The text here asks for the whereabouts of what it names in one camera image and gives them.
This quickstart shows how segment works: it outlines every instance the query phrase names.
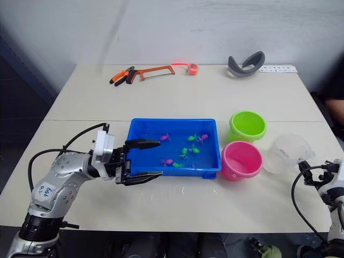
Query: green toy fish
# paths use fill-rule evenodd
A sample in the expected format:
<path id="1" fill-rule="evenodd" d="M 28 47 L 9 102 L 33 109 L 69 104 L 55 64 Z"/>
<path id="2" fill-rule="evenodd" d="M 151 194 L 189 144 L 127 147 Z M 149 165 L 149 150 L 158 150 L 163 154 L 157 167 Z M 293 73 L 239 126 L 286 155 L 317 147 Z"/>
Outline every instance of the green toy fish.
<path id="1" fill-rule="evenodd" d="M 195 144 L 192 145 L 192 147 L 189 149 L 189 152 L 193 152 L 193 153 L 200 153 L 200 150 L 198 148 L 195 147 Z"/>
<path id="2" fill-rule="evenodd" d="M 187 153 L 188 153 L 188 148 L 183 148 L 182 155 L 179 155 L 179 157 L 182 157 L 183 159 L 189 159 L 189 157 L 187 156 Z"/>
<path id="3" fill-rule="evenodd" d="M 177 163 L 177 162 L 173 162 L 173 166 L 174 166 L 175 168 L 182 168 L 182 167 L 184 167 L 184 164 L 179 164 L 179 163 Z"/>
<path id="4" fill-rule="evenodd" d="M 189 136 L 188 141 L 199 141 L 197 134 L 195 134 L 194 136 Z"/>

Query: green bucket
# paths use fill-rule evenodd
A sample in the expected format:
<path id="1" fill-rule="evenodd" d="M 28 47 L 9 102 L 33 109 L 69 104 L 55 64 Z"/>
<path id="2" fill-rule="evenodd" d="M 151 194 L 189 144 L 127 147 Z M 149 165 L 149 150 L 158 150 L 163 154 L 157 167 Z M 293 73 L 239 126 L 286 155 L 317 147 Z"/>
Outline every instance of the green bucket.
<path id="1" fill-rule="evenodd" d="M 257 113 L 240 111 L 230 119 L 228 140 L 254 142 L 261 139 L 267 131 L 267 123 Z"/>

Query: white wall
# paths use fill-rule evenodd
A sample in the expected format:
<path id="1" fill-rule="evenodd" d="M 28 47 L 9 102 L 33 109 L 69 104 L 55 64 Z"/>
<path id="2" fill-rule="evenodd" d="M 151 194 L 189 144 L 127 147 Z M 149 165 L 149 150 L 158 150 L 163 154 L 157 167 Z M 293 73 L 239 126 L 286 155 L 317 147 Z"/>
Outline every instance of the white wall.
<path id="1" fill-rule="evenodd" d="M 13 40 L 60 91 L 77 63 L 238 62 L 262 50 L 311 90 L 344 51 L 343 0 L 0 0 Z"/>

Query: toy fish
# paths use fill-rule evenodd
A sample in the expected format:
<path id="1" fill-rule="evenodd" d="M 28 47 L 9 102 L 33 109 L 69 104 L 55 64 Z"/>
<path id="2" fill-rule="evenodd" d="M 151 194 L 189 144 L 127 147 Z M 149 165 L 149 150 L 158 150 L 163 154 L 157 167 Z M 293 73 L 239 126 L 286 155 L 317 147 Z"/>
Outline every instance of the toy fish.
<path id="1" fill-rule="evenodd" d="M 165 140 L 170 140 L 170 141 L 172 141 L 171 138 L 170 138 L 170 136 L 168 135 L 168 133 L 167 133 L 166 135 L 163 135 L 162 137 L 160 137 L 160 140 L 161 140 L 161 141 L 165 141 Z"/>
<path id="2" fill-rule="evenodd" d="M 203 134 L 201 137 L 198 137 L 198 140 L 203 143 L 203 141 L 208 138 L 208 135 L 207 134 Z"/>
<path id="3" fill-rule="evenodd" d="M 179 157 L 182 157 L 183 159 L 189 159 L 187 156 L 187 153 L 188 153 L 188 148 L 183 148 L 182 155 L 179 155 Z"/>
<path id="4" fill-rule="evenodd" d="M 184 167 L 184 164 L 179 164 L 179 163 L 177 163 L 177 162 L 173 162 L 173 166 L 174 166 L 175 168 L 182 168 L 182 167 Z"/>
<path id="5" fill-rule="evenodd" d="M 171 165 L 173 163 L 173 160 L 172 159 L 161 160 L 161 163 L 163 164 L 164 167 L 166 167 L 167 165 Z"/>
<path id="6" fill-rule="evenodd" d="M 200 153 L 200 150 L 195 147 L 195 144 L 193 144 L 192 147 L 189 149 L 189 152 L 193 152 L 197 154 L 197 153 Z"/>
<path id="7" fill-rule="evenodd" d="M 189 136 L 188 141 L 198 141 L 198 136 L 195 134 L 194 136 Z"/>

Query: pliers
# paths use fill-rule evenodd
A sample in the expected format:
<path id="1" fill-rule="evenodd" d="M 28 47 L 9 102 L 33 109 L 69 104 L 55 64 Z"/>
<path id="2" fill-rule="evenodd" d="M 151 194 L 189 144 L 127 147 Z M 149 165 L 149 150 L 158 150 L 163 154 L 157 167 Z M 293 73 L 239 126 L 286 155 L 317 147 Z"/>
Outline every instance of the pliers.
<path id="1" fill-rule="evenodd" d="M 112 84 L 114 83 L 114 85 L 117 87 L 118 85 L 122 84 L 123 82 L 125 82 L 125 80 L 127 79 L 129 73 L 134 70 L 134 66 L 130 66 L 128 69 L 121 71 L 120 73 L 116 74 L 110 81 L 109 83 Z"/>

